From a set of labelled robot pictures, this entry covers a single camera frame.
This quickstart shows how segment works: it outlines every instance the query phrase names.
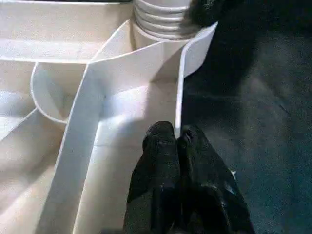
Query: plastic compartment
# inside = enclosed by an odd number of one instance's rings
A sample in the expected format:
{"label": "plastic compartment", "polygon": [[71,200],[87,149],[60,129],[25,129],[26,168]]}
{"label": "plastic compartment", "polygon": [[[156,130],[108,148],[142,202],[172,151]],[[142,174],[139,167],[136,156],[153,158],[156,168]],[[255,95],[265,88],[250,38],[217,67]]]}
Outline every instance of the plastic compartment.
{"label": "plastic compartment", "polygon": [[1,1],[0,59],[86,63],[131,14],[131,4]]}
{"label": "plastic compartment", "polygon": [[35,109],[0,141],[0,233],[34,233],[62,136]]}
{"label": "plastic compartment", "polygon": [[0,60],[0,140],[35,108],[29,92],[34,65]]}
{"label": "plastic compartment", "polygon": [[203,63],[215,27],[185,47],[157,42],[88,65],[37,233],[121,230],[145,132],[168,120],[179,136],[183,79]]}
{"label": "plastic compartment", "polygon": [[36,107],[52,121],[66,124],[85,64],[37,63],[31,78]]}

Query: white plastic part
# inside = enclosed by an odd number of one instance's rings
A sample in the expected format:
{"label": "white plastic part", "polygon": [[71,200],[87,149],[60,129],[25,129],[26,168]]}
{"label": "white plastic part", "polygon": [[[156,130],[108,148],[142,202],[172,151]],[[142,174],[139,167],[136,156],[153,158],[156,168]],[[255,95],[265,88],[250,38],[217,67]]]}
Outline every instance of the white plastic part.
{"label": "white plastic part", "polygon": [[84,64],[36,64],[30,89],[35,105],[43,115],[52,121],[67,123],[84,69]]}
{"label": "white plastic part", "polygon": [[29,92],[34,65],[0,60],[0,140],[35,108]]}
{"label": "white plastic part", "polygon": [[[121,229],[146,130],[168,120],[179,137],[183,79],[203,63],[216,25],[171,40],[178,34],[149,33],[132,12],[131,3],[0,2],[1,95],[28,96],[18,110],[37,107],[0,137],[0,233]],[[184,20],[176,9],[154,12],[144,20]]]}
{"label": "white plastic part", "polygon": [[190,38],[199,31],[188,18],[190,4],[190,0],[135,0],[136,22],[145,32],[159,38]]}
{"label": "white plastic part", "polygon": [[160,7],[187,7],[191,4],[192,0],[141,0],[151,5]]}
{"label": "white plastic part", "polygon": [[0,59],[86,63],[132,14],[131,4],[0,4]]}
{"label": "white plastic part", "polygon": [[148,13],[154,13],[155,15],[161,14],[173,14],[185,12],[189,9],[189,0],[134,0],[135,5]]}
{"label": "white plastic part", "polygon": [[0,233],[34,233],[62,134],[34,110],[0,141]]}

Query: gloved hand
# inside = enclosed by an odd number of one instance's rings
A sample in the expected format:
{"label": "gloved hand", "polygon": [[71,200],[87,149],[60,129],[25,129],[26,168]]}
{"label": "gloved hand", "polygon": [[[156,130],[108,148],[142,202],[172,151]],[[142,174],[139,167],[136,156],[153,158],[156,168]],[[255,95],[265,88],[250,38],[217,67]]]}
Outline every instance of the gloved hand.
{"label": "gloved hand", "polygon": [[193,0],[190,17],[194,24],[209,27],[243,0]]}
{"label": "gloved hand", "polygon": [[143,155],[132,174],[124,232],[167,233],[181,217],[179,181],[173,127],[169,122],[157,122],[146,133]]}
{"label": "gloved hand", "polygon": [[197,127],[178,140],[183,223],[191,233],[254,234],[249,211],[232,172]]}
{"label": "gloved hand", "polygon": [[204,133],[185,127],[176,142],[168,122],[154,124],[146,134],[131,179],[124,231],[254,234],[235,179]]}

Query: white plastic divider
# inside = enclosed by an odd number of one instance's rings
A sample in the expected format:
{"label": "white plastic divider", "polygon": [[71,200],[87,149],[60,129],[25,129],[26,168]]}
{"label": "white plastic divider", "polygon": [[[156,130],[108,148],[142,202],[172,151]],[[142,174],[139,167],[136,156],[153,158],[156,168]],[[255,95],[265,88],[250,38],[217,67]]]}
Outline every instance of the white plastic divider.
{"label": "white plastic divider", "polygon": [[29,92],[34,65],[0,60],[0,140],[35,108]]}
{"label": "white plastic divider", "polygon": [[177,102],[175,110],[175,136],[180,137],[184,78],[195,72],[204,62],[218,23],[201,30],[183,48],[179,68]]}
{"label": "white plastic divider", "polygon": [[0,59],[87,63],[132,4],[0,1]]}
{"label": "white plastic divider", "polygon": [[92,61],[125,55],[156,42],[155,40],[142,36],[138,30],[133,28],[132,20],[128,19],[105,42]]}
{"label": "white plastic divider", "polygon": [[0,141],[0,233],[33,233],[63,130],[37,109]]}
{"label": "white plastic divider", "polygon": [[102,111],[100,89],[84,75],[65,128],[37,234],[72,233]]}
{"label": "white plastic divider", "polygon": [[66,124],[85,64],[37,63],[31,77],[36,107],[52,121]]}

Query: dark fabric surface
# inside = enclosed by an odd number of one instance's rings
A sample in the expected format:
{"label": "dark fabric surface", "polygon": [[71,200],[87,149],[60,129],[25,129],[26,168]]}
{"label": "dark fabric surface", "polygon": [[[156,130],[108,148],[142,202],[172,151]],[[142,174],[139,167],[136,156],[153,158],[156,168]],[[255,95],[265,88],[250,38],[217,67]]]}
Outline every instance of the dark fabric surface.
{"label": "dark fabric surface", "polygon": [[184,82],[182,122],[237,171],[258,234],[312,230],[311,36],[311,1],[247,0]]}

